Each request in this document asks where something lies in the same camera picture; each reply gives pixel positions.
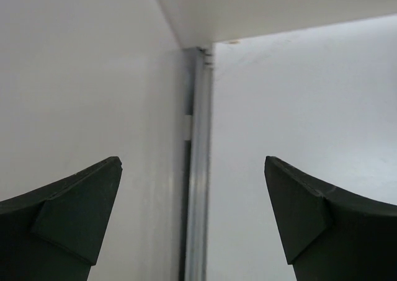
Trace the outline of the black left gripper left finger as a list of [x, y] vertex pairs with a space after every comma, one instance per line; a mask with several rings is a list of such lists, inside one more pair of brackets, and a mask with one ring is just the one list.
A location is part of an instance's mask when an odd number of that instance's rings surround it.
[[87, 280], [122, 176], [111, 156], [1, 202], [1, 280]]

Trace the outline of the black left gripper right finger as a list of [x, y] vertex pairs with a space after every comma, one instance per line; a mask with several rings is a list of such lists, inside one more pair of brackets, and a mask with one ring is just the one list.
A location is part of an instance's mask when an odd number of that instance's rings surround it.
[[396, 280], [396, 205], [366, 198], [268, 156], [264, 175], [297, 280]]

